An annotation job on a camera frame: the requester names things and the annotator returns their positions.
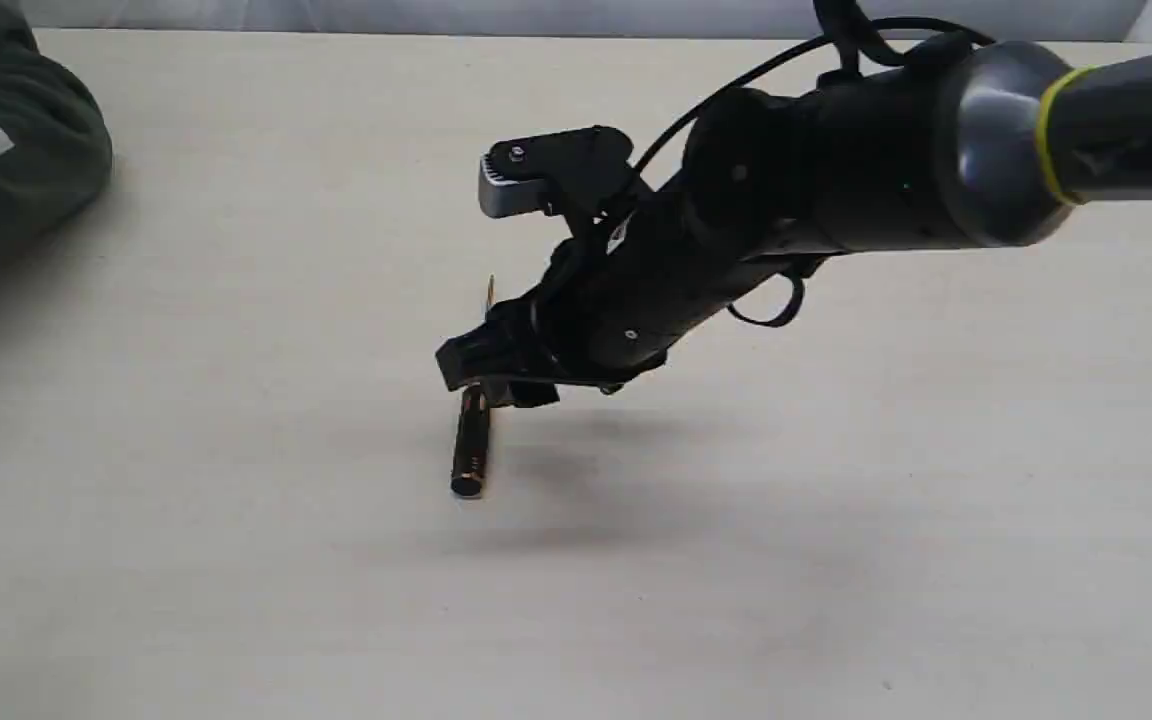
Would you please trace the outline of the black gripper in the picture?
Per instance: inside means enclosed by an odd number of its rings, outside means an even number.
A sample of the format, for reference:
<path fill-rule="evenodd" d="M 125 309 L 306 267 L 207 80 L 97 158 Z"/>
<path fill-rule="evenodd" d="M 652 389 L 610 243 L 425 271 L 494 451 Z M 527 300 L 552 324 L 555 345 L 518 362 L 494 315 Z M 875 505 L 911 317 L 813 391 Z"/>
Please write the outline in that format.
<path fill-rule="evenodd" d="M 532 300 L 498 302 L 445 340 L 435 350 L 444 387 L 482 384 L 488 407 L 531 409 L 558 404 L 556 384 L 623 386 L 772 276 L 806 272 L 806 256 L 772 252 L 771 232 L 705 223 L 677 190 L 641 202 L 609 238 L 593 270 L 536 309 Z M 535 382 L 538 338 L 552 357 L 548 382 Z"/>

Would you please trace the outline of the dark green sleeved forearm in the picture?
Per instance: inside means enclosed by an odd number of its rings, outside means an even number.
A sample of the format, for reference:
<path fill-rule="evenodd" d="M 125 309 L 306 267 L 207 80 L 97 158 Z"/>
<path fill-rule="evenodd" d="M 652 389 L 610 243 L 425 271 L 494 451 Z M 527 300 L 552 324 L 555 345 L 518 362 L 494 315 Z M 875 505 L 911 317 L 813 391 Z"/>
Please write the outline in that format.
<path fill-rule="evenodd" d="M 113 137 L 90 88 L 0 1 L 0 249 L 81 214 L 113 172 Z"/>

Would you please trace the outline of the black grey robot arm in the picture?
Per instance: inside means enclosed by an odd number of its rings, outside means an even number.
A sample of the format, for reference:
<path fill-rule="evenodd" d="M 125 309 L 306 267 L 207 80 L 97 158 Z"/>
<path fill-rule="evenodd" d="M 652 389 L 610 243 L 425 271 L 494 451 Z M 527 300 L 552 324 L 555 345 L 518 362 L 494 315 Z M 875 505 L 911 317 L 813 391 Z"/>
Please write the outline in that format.
<path fill-rule="evenodd" d="M 588 126 L 494 143 L 480 209 L 540 211 L 570 236 L 538 282 L 435 350 L 445 387 L 493 407 L 612 395 L 768 279 L 799 314 L 823 263 L 864 252 L 1020 249 L 1087 202 L 1152 200 L 1152 54 L 1073 67 L 1030 41 L 942 33 L 808 94 L 723 88 L 657 188 L 632 141 Z"/>

